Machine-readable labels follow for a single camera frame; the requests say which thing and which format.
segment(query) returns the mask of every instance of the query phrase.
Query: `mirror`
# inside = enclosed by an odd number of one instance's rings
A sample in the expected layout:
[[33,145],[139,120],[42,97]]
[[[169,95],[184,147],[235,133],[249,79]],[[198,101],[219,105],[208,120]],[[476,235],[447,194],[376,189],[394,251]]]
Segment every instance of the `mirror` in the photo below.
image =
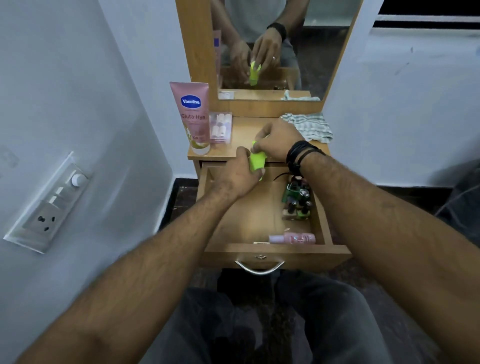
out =
[[210,0],[219,99],[322,100],[360,2]]

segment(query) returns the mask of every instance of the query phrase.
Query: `towel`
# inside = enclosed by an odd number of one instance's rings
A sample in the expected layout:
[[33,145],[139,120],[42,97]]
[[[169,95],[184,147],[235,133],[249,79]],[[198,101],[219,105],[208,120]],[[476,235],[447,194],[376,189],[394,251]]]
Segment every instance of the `towel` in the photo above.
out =
[[[320,101],[318,97],[290,97],[290,94],[285,91],[282,100],[302,100],[302,101]],[[287,113],[281,116],[285,121],[295,125],[300,134],[307,142],[311,140],[318,140],[320,143],[328,144],[333,139],[330,126],[325,121],[322,112],[308,115],[293,115]]]

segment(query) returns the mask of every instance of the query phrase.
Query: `drawer handle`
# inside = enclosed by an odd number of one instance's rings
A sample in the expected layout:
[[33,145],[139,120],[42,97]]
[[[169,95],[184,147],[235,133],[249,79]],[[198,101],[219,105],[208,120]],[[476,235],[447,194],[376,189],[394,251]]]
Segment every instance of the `drawer handle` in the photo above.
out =
[[269,270],[253,270],[253,269],[250,269],[250,268],[244,266],[244,265],[243,265],[242,263],[240,263],[238,260],[236,260],[235,263],[237,263],[240,267],[242,267],[243,269],[245,269],[247,272],[252,273],[252,274],[254,274],[254,275],[256,275],[256,276],[266,276],[267,274],[273,273],[274,271],[276,271],[277,269],[279,269],[284,262],[278,263],[275,267],[273,267],[272,269],[269,269]]

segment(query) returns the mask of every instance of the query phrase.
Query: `black wrist band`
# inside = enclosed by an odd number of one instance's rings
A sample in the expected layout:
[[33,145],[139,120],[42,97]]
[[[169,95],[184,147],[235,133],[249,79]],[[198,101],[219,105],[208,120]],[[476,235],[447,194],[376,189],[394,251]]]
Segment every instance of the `black wrist band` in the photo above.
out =
[[[307,148],[311,148],[311,149],[307,150],[307,152],[305,152],[302,156],[300,156],[298,162],[295,162],[295,160],[300,155],[300,153]],[[317,148],[316,146],[310,144],[305,140],[300,140],[296,142],[294,145],[292,145],[292,148],[290,148],[290,150],[288,151],[287,160],[286,160],[290,173],[292,173],[294,176],[303,177],[302,173],[300,172],[300,163],[305,158],[305,156],[307,154],[310,154],[311,152],[318,152],[325,155],[325,153],[322,150],[320,150],[319,148]]]
[[285,39],[287,39],[287,29],[285,28],[285,26],[283,24],[280,24],[280,23],[271,23],[268,27],[268,28],[275,28],[277,30],[277,32],[280,34],[280,36],[282,37],[282,43]]

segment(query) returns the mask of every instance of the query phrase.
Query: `open drawer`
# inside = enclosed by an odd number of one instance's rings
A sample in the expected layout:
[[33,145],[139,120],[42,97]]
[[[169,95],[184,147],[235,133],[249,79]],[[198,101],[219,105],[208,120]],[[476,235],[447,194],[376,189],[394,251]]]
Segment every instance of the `open drawer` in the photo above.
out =
[[[225,162],[204,162],[200,174],[197,200],[214,187]],[[333,245],[325,211],[316,196],[312,199],[311,216],[304,221],[282,219],[282,195],[288,172],[281,163],[267,163],[265,175],[258,185],[226,212],[215,229],[202,256],[201,266],[247,270],[275,267],[322,271],[331,269],[351,257],[345,245]],[[269,235],[284,232],[311,232],[316,244],[267,244]]]

